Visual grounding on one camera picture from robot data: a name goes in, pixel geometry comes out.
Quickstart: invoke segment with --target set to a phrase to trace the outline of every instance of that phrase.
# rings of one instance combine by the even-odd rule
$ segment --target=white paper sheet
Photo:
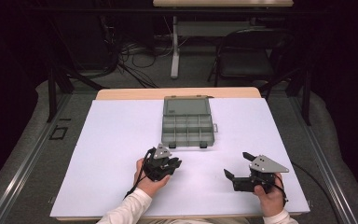
[[[213,147],[172,149],[182,160],[146,217],[261,215],[258,199],[236,192],[223,169],[250,174],[246,151],[289,168],[282,174],[289,212],[309,212],[304,193],[264,99],[210,99],[218,126]],[[94,101],[77,142],[52,217],[102,217],[132,187],[135,163],[161,140],[162,100]]]

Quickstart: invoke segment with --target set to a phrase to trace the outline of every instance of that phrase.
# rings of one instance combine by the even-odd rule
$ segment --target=black cable
[[[147,77],[147,75],[141,71],[135,70],[133,68],[127,67],[124,63],[119,63],[118,67],[122,68],[124,71],[128,72],[131,76],[133,76],[143,87],[147,88],[148,87],[152,87],[152,88],[158,88],[158,86],[151,80],[150,77]],[[143,76],[141,76],[140,74],[143,74],[144,76],[146,76],[149,80],[146,80]]]
[[[126,49],[127,54],[124,54],[124,53],[121,52],[121,53],[119,54],[119,56],[120,56],[120,60],[121,60],[123,63],[125,63],[125,62],[130,58],[130,49],[127,48],[127,47],[123,47],[123,48]]]
[[[171,41],[163,41],[162,40],[162,42],[166,42],[166,45],[165,45],[165,47],[164,48],[158,48],[158,49],[162,49],[162,51],[161,52],[158,52],[157,54],[156,54],[156,56],[157,57],[164,57],[164,56],[167,56],[167,55],[170,55],[171,54],[171,51],[172,51],[172,48],[173,48],[173,46],[172,46],[172,39],[171,39]]]
[[[278,190],[282,193],[282,196],[283,196],[283,207],[286,205],[287,202],[289,202],[289,200],[287,200],[286,192],[284,192],[283,182],[282,182],[282,180],[281,180],[279,177],[278,177],[278,179],[281,181],[282,188],[279,187],[279,186],[276,185],[276,184],[271,184],[271,183],[269,183],[268,181],[266,181],[266,180],[264,180],[264,179],[262,179],[262,178],[260,178],[260,177],[254,176],[254,178],[257,179],[258,181],[261,181],[261,182],[263,182],[263,183],[265,183],[265,184],[268,184],[268,185],[270,185],[270,186],[272,186],[272,187],[278,189]]]
[[[338,217],[337,211],[336,209],[334,209],[334,205],[332,200],[330,199],[330,197],[328,196],[327,192],[324,190],[324,187],[319,183],[319,181],[312,175],[310,174],[308,171],[306,171],[303,167],[301,167],[300,165],[298,165],[297,163],[290,161],[295,167],[297,167],[298,169],[300,169],[301,171],[303,171],[306,175],[308,175],[318,186],[319,188],[322,190],[322,192],[324,193],[324,196],[326,197],[327,201],[330,203],[331,208],[333,209],[333,213],[334,216],[336,218],[336,222],[339,224],[340,223],[340,218]]]
[[[142,178],[142,173],[144,172],[145,162],[147,161],[147,156],[152,153],[152,149],[147,150],[145,157],[144,157],[144,161],[142,162],[141,170],[139,171],[139,174],[138,174],[138,178],[136,179],[136,182],[134,183],[132,188],[127,192],[126,196],[124,196],[124,198],[127,198],[127,196],[132,194],[135,191],[135,189],[138,187],[138,184],[146,177],[146,176],[144,176]]]
[[[132,55],[131,62],[132,62],[132,65],[134,65],[134,66],[137,67],[137,68],[147,68],[147,67],[151,67],[151,66],[156,62],[156,59],[157,59],[157,56],[156,56],[154,53],[152,53],[152,57],[153,57],[152,63],[141,66],[141,65],[135,64],[135,61],[134,61],[135,55],[137,55],[137,54],[133,54],[133,55]]]
[[[98,73],[95,75],[83,75],[83,77],[86,77],[88,79],[94,79],[97,77],[105,77],[105,76],[111,74],[113,71],[115,71],[115,67],[107,67],[101,73]]]

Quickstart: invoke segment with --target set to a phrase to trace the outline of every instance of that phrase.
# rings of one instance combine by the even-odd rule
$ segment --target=floor
[[[159,57],[140,53],[123,55],[122,63],[135,70],[132,75],[117,69],[108,76],[93,78],[109,88],[143,88],[135,77],[161,88],[211,87],[207,82],[213,65],[214,47],[188,41],[181,47],[179,78],[171,79],[172,55],[168,51]],[[60,188],[76,139],[95,98],[96,91],[73,79],[73,94],[59,96],[59,113],[51,123],[48,118],[47,83],[37,91],[39,100],[26,130],[0,172],[0,223],[58,223],[49,217],[54,196]],[[221,86],[249,86],[245,82],[220,82]],[[300,223],[358,223],[358,184],[340,158],[337,133],[324,102],[312,94],[311,126],[305,125],[299,115],[300,97],[287,97],[285,83],[274,89],[268,105],[282,140],[292,161],[298,163],[296,174],[309,200],[310,213],[295,217]],[[56,127],[67,127],[62,141],[51,140]],[[328,197],[318,186],[319,183]],[[262,223],[251,218],[251,223]]]

